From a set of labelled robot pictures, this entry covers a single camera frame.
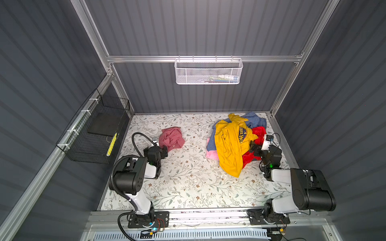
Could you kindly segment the dark pink ribbed cloth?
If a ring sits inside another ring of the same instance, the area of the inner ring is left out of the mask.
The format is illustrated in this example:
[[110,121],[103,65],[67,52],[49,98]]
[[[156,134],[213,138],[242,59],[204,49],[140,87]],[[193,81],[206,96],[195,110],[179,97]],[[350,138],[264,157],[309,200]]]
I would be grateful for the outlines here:
[[170,127],[162,130],[158,139],[160,148],[167,148],[168,151],[180,149],[185,144],[180,127]]

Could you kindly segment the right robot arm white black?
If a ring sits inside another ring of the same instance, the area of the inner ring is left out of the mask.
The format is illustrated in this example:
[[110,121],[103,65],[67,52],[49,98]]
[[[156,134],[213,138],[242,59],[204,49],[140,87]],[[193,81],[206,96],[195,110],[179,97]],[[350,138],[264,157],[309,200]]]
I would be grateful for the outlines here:
[[261,159],[259,168],[270,182],[289,184],[290,195],[271,198],[258,212],[259,218],[267,224],[289,223],[288,215],[311,211],[334,211],[336,199],[320,170],[280,167],[282,150],[274,143],[258,145],[250,142],[248,154]]

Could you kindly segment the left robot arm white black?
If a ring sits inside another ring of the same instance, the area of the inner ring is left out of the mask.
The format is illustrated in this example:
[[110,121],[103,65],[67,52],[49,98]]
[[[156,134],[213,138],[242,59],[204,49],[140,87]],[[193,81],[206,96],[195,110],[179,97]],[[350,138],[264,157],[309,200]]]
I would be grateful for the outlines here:
[[161,161],[168,156],[167,147],[152,146],[144,149],[144,157],[127,155],[115,162],[109,176],[109,189],[129,201],[136,215],[154,213],[153,203],[146,197],[142,186],[146,179],[157,179]]

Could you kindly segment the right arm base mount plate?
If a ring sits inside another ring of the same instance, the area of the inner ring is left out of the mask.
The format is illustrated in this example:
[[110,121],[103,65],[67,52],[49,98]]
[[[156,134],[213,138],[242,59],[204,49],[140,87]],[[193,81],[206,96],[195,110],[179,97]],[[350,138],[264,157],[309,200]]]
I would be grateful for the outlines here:
[[284,214],[260,209],[248,209],[246,211],[251,225],[289,225],[290,219]]

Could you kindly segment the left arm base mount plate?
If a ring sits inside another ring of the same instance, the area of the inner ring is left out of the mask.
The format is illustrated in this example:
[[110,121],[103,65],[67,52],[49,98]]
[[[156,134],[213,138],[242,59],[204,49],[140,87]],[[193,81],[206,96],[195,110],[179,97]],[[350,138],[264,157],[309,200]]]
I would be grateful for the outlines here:
[[131,214],[128,218],[129,229],[139,228],[167,228],[169,224],[168,211],[156,211],[146,215]]

